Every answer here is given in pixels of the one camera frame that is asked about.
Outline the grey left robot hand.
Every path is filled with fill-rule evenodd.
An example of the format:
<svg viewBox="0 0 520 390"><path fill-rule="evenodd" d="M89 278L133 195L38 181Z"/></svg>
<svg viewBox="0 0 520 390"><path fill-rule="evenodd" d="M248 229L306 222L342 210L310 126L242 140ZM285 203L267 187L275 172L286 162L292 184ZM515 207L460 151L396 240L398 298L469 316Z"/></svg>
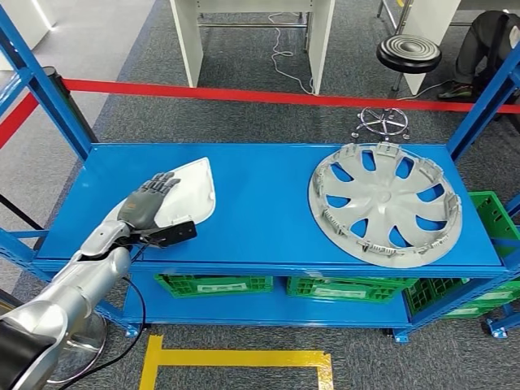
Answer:
<svg viewBox="0 0 520 390"><path fill-rule="evenodd" d="M133 230L157 228L155 215L165 197L181 180L174 172L159 172L146 180L131 193L118 210L116 219L131 226Z"/></svg>

